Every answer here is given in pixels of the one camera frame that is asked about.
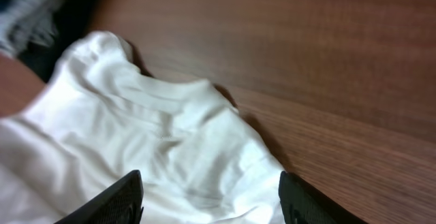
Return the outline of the folded light denim garment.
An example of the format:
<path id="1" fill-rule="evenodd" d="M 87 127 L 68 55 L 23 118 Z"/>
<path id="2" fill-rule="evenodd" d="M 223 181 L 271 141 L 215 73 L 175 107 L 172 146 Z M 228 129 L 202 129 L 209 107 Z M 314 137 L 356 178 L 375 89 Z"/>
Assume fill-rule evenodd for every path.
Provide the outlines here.
<path id="1" fill-rule="evenodd" d="M 10 0 L 1 10 L 1 52 L 17 57 L 30 43 L 50 46 L 57 34 L 53 16 L 65 0 Z"/>

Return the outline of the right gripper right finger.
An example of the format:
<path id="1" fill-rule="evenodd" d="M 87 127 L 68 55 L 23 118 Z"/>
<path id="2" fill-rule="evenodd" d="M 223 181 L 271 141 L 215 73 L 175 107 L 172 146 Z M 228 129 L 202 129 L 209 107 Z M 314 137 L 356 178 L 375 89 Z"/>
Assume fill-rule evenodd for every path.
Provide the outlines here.
<path id="1" fill-rule="evenodd" d="M 292 172 L 281 172 L 279 198 L 286 224 L 366 224 Z"/>

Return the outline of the folded black garment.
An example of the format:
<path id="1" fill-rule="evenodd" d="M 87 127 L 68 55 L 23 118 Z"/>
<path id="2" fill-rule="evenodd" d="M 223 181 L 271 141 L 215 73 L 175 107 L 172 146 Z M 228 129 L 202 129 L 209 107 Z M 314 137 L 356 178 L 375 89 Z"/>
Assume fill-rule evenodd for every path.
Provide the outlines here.
<path id="1" fill-rule="evenodd" d="M 54 42 L 49 46 L 29 44 L 28 49 L 18 55 L 19 60 L 47 83 L 63 51 L 84 35 L 97 2 L 98 0 L 66 0 L 54 13 L 54 26 L 57 30 Z"/>

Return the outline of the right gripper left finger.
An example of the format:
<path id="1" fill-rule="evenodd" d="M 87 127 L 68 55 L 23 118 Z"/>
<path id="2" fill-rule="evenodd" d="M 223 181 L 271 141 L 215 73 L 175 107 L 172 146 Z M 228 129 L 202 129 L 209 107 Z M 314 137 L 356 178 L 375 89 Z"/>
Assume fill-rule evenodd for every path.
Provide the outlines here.
<path id="1" fill-rule="evenodd" d="M 55 224 L 139 224 L 143 193 L 140 171 L 132 170 Z"/>

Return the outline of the white t-shirt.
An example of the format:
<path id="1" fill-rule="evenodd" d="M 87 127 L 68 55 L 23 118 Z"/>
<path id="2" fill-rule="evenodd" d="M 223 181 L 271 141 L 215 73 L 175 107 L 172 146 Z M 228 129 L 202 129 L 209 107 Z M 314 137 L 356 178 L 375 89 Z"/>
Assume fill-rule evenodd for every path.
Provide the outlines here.
<path id="1" fill-rule="evenodd" d="M 282 169 L 210 81 L 144 76 L 124 39 L 95 31 L 1 119 L 1 222 L 54 223 L 139 170 L 143 223 L 282 223 Z"/>

